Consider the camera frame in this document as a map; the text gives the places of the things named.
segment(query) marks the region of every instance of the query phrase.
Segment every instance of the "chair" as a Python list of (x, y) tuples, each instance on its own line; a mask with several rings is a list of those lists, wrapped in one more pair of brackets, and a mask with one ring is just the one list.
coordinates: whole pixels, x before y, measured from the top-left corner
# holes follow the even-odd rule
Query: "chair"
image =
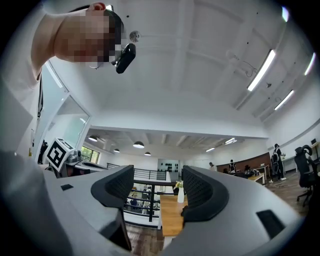
[(294, 161), (300, 173), (299, 185), (302, 188), (307, 188), (305, 193), (298, 195), (296, 201), (299, 202), (300, 197), (306, 196), (302, 205), (305, 207), (306, 202), (308, 202), (309, 197), (313, 194), (313, 190), (319, 181), (317, 167), (310, 157), (312, 155), (312, 149), (308, 145), (296, 148), (295, 153)]

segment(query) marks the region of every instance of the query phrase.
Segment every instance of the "wooden wall panel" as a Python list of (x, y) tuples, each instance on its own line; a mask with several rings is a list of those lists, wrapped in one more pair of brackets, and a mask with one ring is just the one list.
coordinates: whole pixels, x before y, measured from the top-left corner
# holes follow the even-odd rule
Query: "wooden wall panel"
[[(244, 172), (246, 165), (249, 165), (251, 168), (258, 168), (260, 167), (260, 164), (263, 164), (263, 163), (265, 165), (271, 166), (270, 154), (268, 152), (247, 160), (235, 162), (235, 165), (237, 170)], [(229, 171), (229, 164), (217, 165), (216, 168), (218, 172), (223, 173), (224, 168), (226, 168)]]

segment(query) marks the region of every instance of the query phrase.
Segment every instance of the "floor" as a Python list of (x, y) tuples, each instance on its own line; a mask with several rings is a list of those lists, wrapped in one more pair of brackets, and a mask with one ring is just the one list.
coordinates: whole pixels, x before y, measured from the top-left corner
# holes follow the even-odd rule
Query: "floor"
[[(265, 187), (287, 202), (299, 214), (305, 216), (308, 206), (302, 207), (304, 197), (297, 202), (297, 196), (306, 189), (299, 186), (299, 173), (290, 171), (285, 174), (286, 180), (268, 183)], [(126, 225), (127, 233), (132, 245), (132, 253), (136, 256), (155, 256), (163, 248), (164, 237), (162, 231), (156, 228), (147, 228), (134, 225)]]

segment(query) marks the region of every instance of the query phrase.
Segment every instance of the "window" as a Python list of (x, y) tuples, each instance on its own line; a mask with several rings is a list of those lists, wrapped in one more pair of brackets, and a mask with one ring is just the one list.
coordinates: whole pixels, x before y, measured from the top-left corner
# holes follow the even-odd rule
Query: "window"
[(99, 152), (94, 151), (90, 148), (87, 148), (85, 146), (83, 146), (81, 148), (81, 155), (82, 155), (82, 159), (84, 161), (89, 161), (91, 163), (97, 163), (98, 162), (98, 158), (99, 158)]

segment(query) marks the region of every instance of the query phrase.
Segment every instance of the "ear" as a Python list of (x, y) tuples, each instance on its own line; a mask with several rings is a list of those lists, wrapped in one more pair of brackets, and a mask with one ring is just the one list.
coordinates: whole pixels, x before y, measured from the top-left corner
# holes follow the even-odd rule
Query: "ear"
[(103, 2), (95, 2), (90, 4), (88, 11), (104, 11), (106, 9), (106, 5)]

